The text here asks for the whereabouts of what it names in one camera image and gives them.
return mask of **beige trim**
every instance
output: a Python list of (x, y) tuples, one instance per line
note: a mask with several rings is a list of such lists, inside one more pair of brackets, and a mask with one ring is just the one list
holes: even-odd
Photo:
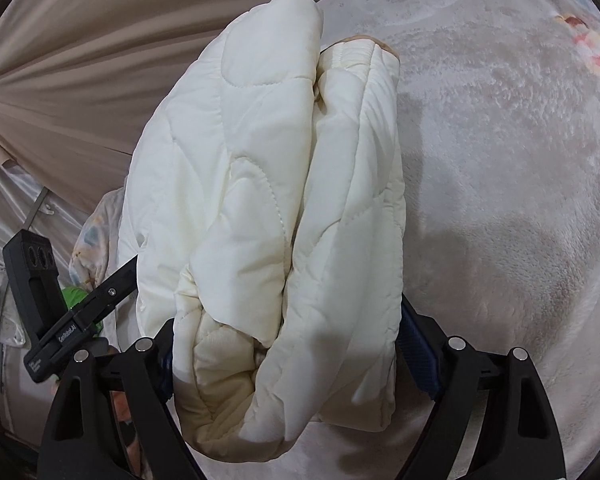
[(394, 49), (392, 49), (389, 45), (387, 45), (383, 41), (373, 38), (372, 36), (367, 36), (366, 34), (356, 34), (355, 36), (351, 36), (350, 38), (345, 38), (344, 40), (336, 41), (335, 43), (330, 44), (327, 48), (331, 48), (333, 45), (336, 45), (339, 43), (349, 43), (349, 41), (355, 41), (355, 40), (371, 40), (377, 46), (379, 46), (382, 50), (388, 52), (389, 54), (392, 54), (392, 56), (395, 56), (395, 58), (398, 61), (400, 61), (400, 56), (398, 55), (398, 53)]

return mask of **blue gripper pad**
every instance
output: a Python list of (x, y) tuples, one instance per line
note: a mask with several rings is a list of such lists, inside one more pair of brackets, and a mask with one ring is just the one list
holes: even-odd
[(173, 397), (173, 350), (164, 356), (160, 363), (162, 368), (162, 382), (158, 387), (158, 398), (160, 402), (166, 403)]
[(401, 310), (396, 342), (418, 389), (437, 400), (443, 390), (438, 377), (438, 359), (404, 303)]

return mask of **plush fabric surface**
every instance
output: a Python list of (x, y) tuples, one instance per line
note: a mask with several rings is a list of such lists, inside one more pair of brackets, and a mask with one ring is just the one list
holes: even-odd
[(225, 29), (144, 129), (120, 263), (138, 254), (138, 322), (175, 316), (187, 442), (264, 461), (309, 421), (380, 431), (394, 410), (404, 184), (399, 61), (351, 38), (320, 53), (313, 0)]
[(320, 6), (325, 44), (371, 34), (402, 59), (405, 292), (478, 349), (529, 350), (576, 478), (600, 448), (600, 13), (591, 0)]

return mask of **white quilted comforter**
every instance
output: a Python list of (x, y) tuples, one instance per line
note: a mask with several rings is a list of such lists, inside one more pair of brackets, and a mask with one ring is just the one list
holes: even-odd
[(174, 322), (186, 441), (227, 462), (288, 450), (312, 418), (380, 431), (394, 410), (404, 183), (399, 62), (320, 52), (312, 0), (227, 27), (151, 118), (126, 186), (141, 333)]

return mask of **white fabric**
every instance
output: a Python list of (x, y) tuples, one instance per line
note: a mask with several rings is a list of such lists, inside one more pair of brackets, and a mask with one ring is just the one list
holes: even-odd
[[(24, 222), (41, 189), (21, 167), (12, 164), (0, 168), (0, 284), (4, 276), (2, 248)], [(70, 284), (68, 263), (87, 216), (49, 194), (34, 218), (31, 230), (52, 241), (61, 285)], [(38, 445), (51, 404), (51, 389), (49, 383), (34, 384), (22, 364), (27, 350), (16, 347), (23, 346), (26, 338), (10, 291), (4, 305), (0, 342), (5, 345), (2, 423), (20, 439)]]
[[(92, 291), (117, 270), (124, 199), (124, 187), (108, 192), (82, 226), (69, 262), (69, 277), (75, 286)], [(129, 323), (127, 315), (130, 310), (135, 311), (135, 302), (134, 292), (103, 320), (101, 336), (122, 351), (140, 337), (137, 323)]]
[(312, 0), (235, 20), (128, 176), (119, 259), (139, 253), (141, 332), (176, 317), (182, 433), (228, 462), (275, 458), (318, 412), (379, 431), (394, 410), (399, 62), (370, 39), (320, 54), (321, 29)]

